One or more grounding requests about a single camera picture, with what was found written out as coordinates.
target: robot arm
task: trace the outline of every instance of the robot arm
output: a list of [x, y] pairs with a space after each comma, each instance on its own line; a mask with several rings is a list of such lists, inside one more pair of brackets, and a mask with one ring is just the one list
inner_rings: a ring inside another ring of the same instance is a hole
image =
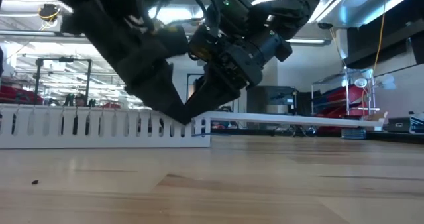
[[[181, 26], [155, 30], [149, 8], [171, 0], [61, 0], [74, 12], [62, 32], [84, 33], [127, 85], [127, 92], [183, 124], [240, 97], [262, 80], [274, 56], [284, 61], [291, 39], [319, 0], [213, 0], [190, 42]], [[269, 15], [274, 18], [267, 22]], [[172, 56], [189, 53], [207, 62], [195, 93], [183, 104], [173, 83]]]

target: wood grain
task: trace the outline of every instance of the wood grain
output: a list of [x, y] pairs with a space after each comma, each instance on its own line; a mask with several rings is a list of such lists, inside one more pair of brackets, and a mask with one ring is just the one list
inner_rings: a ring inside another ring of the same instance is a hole
[[0, 223], [422, 223], [423, 165], [424, 146], [322, 138], [0, 150]]

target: metal rack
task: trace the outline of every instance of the metal rack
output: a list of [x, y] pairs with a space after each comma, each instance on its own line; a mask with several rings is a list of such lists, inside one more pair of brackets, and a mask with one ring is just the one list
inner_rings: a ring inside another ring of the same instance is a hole
[[[324, 105], [329, 105], [330, 107], [337, 107], [337, 106], [341, 106], [341, 105], [346, 105], [346, 112], [347, 115], [350, 115], [350, 111], [353, 109], [358, 109], [358, 110], [368, 110], [368, 114], [372, 114], [372, 113], [376, 113], [377, 111], [380, 110], [380, 108], [376, 107], [376, 93], [375, 93], [375, 81], [374, 81], [374, 77], [371, 77], [368, 80], [368, 86], [370, 87], [369, 89], [369, 94], [368, 97], [370, 97], [370, 99], [368, 99], [368, 108], [361, 108], [361, 107], [350, 107], [350, 100], [349, 100], [349, 85], [353, 84], [355, 79], [357, 78], [363, 78], [362, 73], [367, 72], [368, 70], [358, 70], [358, 69], [350, 69], [350, 68], [345, 68], [344, 72], [338, 73], [338, 74], [333, 74], [330, 76], [327, 76], [326, 78], [320, 79], [316, 82], [313, 82], [311, 85], [311, 106], [312, 106], [312, 114], [315, 113], [315, 108], [317, 107], [322, 107]], [[317, 85], [334, 85], [339, 83], [340, 85], [342, 85], [343, 81], [346, 81], [346, 99], [342, 99], [339, 101], [330, 101], [330, 102], [326, 102], [326, 103], [322, 103], [322, 104], [318, 104], [315, 105], [313, 100], [317, 99], [317, 97], [314, 97], [313, 92], [314, 92], [314, 86], [316, 87]]]

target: ceiling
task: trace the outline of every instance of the ceiling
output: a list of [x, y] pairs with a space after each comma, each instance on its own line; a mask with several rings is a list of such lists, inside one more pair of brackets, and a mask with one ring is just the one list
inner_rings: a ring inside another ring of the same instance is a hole
[[[0, 11], [0, 29], [39, 30], [42, 27], [42, 21], [38, 17], [37, 11], [42, 4], [48, 1], [57, 3], [56, 0], [4, 0]], [[334, 1], [336, 0], [321, 0], [321, 8], [328, 7]], [[321, 19], [321, 22], [333, 23], [336, 27], [358, 26], [363, 24], [369, 15], [378, 10], [384, 3], [384, 0], [367, 0], [365, 4], [359, 7], [347, 7], [347, 2], [345, 1], [340, 0], [337, 6]], [[189, 11], [193, 17], [201, 16], [198, 14], [200, 9], [194, 0], [173, 0], [169, 8]], [[314, 16], [318, 17], [319, 15], [322, 15], [322, 9], [320, 10], [320, 8], [317, 9]], [[182, 12], [172, 13], [172, 16], [175, 16], [177, 19], [183, 19], [186, 15]], [[164, 15], [165, 19], [169, 19], [169, 17], [170, 14]], [[60, 19], [56, 26], [46, 28], [45, 30], [59, 31], [59, 29]], [[193, 33], [195, 29], [196, 27], [185, 26], [185, 30], [188, 33]], [[297, 36], [313, 39], [331, 39], [328, 31], [317, 28], [315, 23], [305, 26]], [[110, 65], [102, 59], [98, 51], [92, 45], [88, 44], [86, 40], [73, 41], [63, 38], [49, 38], [46, 40], [33, 37], [15, 38], [10, 36], [3, 38], [3, 40], [7, 40], [11, 43], [11, 46], [15, 46], [15, 50], [23, 47], [19, 51], [17, 64], [17, 70], [22, 71], [18, 73], [20, 76], [25, 76], [25, 74], [32, 75], [36, 70], [34, 63], [37, 57], [57, 58], [59, 56], [73, 56], [74, 58], [87, 58], [93, 60], [93, 72], [98, 74], [92, 76], [93, 79], [90, 81], [90, 98], [117, 99], [120, 96], [126, 95], [123, 91], [123, 82], [121, 79], [114, 74], [115, 72], [111, 69]], [[333, 45], [325, 48], [327, 52], [319, 53], [322, 55], [320, 59], [323, 60], [321, 64], [337, 62], [339, 59]], [[294, 51], [293, 55], [283, 63], [283, 66], [299, 67], [300, 64], [305, 66], [305, 68], [317, 66], [316, 58], [319, 54], [316, 53], [316, 48], [299, 46], [294, 48]], [[324, 56], [324, 54], [332, 54], [332, 56], [330, 58], [330, 56]], [[178, 64], [178, 69], [190, 69], [197, 65], [187, 56], [172, 58], [170, 62]], [[42, 81], [45, 87], [50, 88], [48, 92], [52, 93], [52, 96], [60, 98], [67, 93], [76, 93], [80, 89], [84, 89], [87, 79], [84, 73], [87, 72], [87, 64], [74, 62], [73, 64], [64, 64], [64, 67], [57, 66], [57, 64], [53, 67], [54, 69], [58, 69], [53, 74], [51, 73], [53, 71], [51, 66], [46, 66], [42, 69]], [[131, 99], [133, 103], [139, 102], [133, 97]]]

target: wooden surface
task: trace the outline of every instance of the wooden surface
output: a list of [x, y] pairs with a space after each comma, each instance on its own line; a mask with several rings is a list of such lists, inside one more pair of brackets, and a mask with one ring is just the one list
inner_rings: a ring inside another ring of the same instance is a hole
[[419, 145], [233, 136], [211, 149], [0, 150], [4, 224], [423, 222]]

